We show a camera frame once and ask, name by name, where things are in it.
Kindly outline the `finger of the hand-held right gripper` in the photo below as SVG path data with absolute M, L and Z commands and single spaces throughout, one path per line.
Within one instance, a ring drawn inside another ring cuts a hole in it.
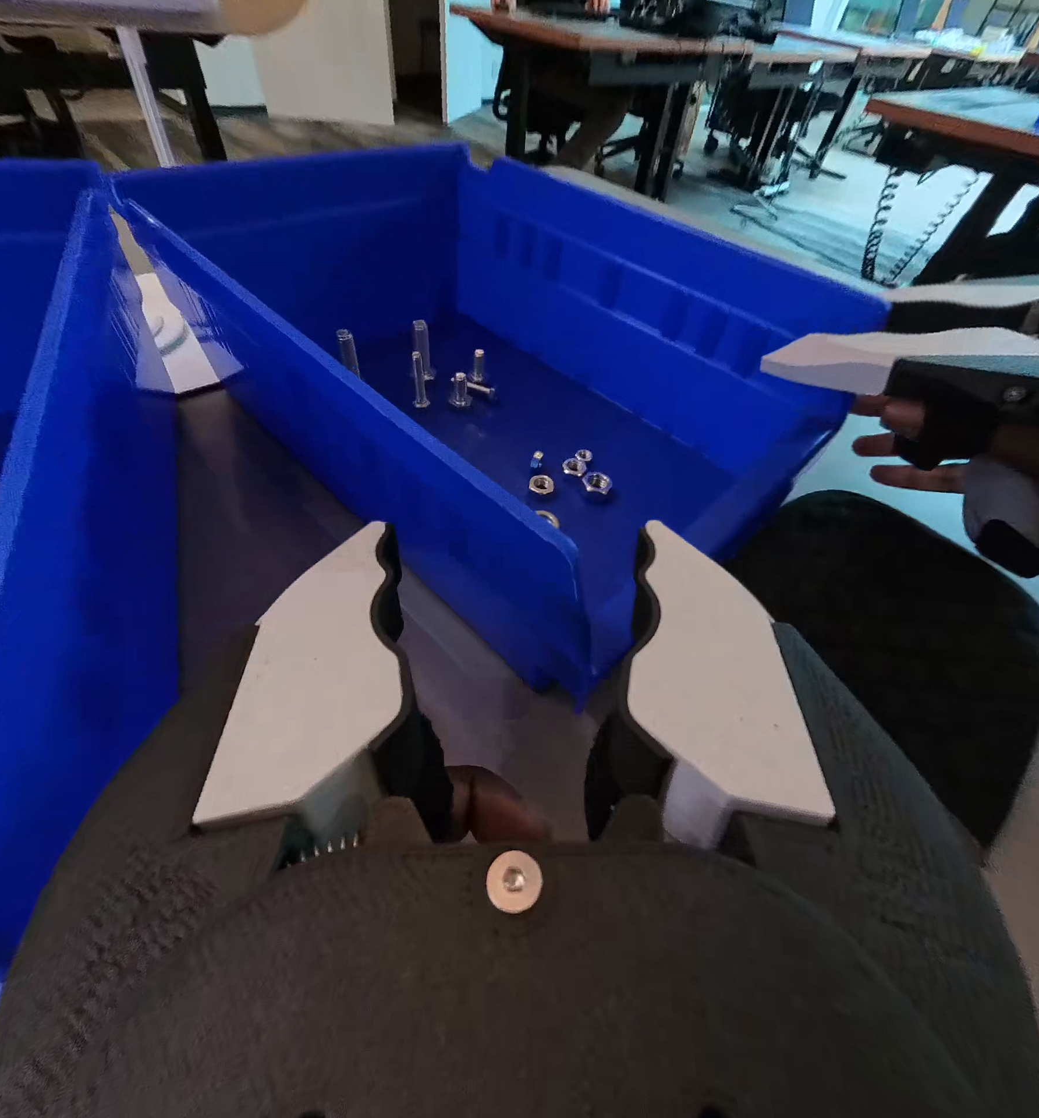
M 1039 275 L 973 278 L 895 288 L 885 330 L 936 333 L 957 328 L 1005 328 L 1039 337 Z
M 1012 330 L 950 330 L 931 333 L 813 333 L 761 359 L 761 371 L 846 394 L 884 394 L 899 359 L 1022 356 L 1039 358 L 1039 339 Z

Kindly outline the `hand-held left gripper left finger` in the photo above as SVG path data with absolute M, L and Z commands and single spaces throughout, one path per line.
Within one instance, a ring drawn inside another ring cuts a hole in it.
M 301 575 L 256 637 L 193 809 L 198 830 L 294 818 L 363 835 L 374 803 L 415 789 L 415 695 L 399 646 L 400 563 L 371 522 Z

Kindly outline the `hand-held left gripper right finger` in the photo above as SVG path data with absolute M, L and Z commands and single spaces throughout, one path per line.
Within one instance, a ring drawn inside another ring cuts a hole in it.
M 768 612 L 659 520 L 637 538 L 633 644 L 615 698 L 615 784 L 665 837 L 718 847 L 733 818 L 827 830 L 834 802 Z

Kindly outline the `person's left hand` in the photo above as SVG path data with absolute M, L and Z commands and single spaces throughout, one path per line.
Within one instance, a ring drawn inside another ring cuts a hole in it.
M 448 842 L 542 843 L 552 831 L 506 779 L 475 765 L 448 766 L 452 807 Z

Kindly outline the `wooden office table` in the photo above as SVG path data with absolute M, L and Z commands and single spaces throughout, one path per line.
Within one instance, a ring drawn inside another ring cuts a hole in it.
M 846 49 L 785 50 L 756 45 L 749 39 L 720 36 L 710 39 L 677 38 L 623 27 L 598 30 L 585 23 L 526 10 L 508 12 L 476 4 L 452 3 L 452 16 L 467 19 L 487 39 L 501 47 L 506 78 L 506 157 L 530 162 L 526 146 L 529 123 L 531 63 L 541 56 L 563 56 L 585 63 L 587 87 L 624 87 L 664 92 L 658 112 L 644 116 L 637 135 L 637 177 L 634 191 L 665 202 L 676 176 L 682 123 L 697 83 L 715 89 L 738 72 L 749 72 L 780 89 L 815 91 L 832 67 L 851 65 L 856 53 Z
M 1039 97 L 1008 87 L 919 91 L 873 97 L 867 108 L 884 121 L 875 161 L 888 174 L 865 245 L 865 280 L 897 286 L 981 176 L 988 182 L 912 283 L 1039 275 Z M 903 176 L 924 179 L 948 168 L 973 176 L 878 277 L 877 259 Z

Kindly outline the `black foam pad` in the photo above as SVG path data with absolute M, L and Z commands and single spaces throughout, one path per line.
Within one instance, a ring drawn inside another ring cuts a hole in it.
M 1039 742 L 1039 605 L 873 498 L 780 509 L 725 561 L 794 627 L 989 851 Z

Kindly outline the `white document stand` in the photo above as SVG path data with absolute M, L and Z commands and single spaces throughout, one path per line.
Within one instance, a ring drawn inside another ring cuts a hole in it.
M 161 91 L 179 91 L 182 94 L 182 104 L 177 112 L 185 114 L 192 129 L 202 160 L 223 162 L 228 159 L 208 100 L 201 58 L 196 50 L 199 41 L 166 34 L 142 36 L 130 27 L 119 27 L 116 37 L 158 164 L 169 168 L 178 163 L 174 146 L 166 131 L 163 111 L 159 106 Z M 127 222 L 119 217 L 114 218 L 114 222 L 119 228 L 121 247 L 133 265 L 143 304 L 141 307 L 155 349 L 166 366 L 171 392 L 174 397 L 182 397 L 212 389 L 219 379 L 204 353 L 193 326 L 169 297 Z

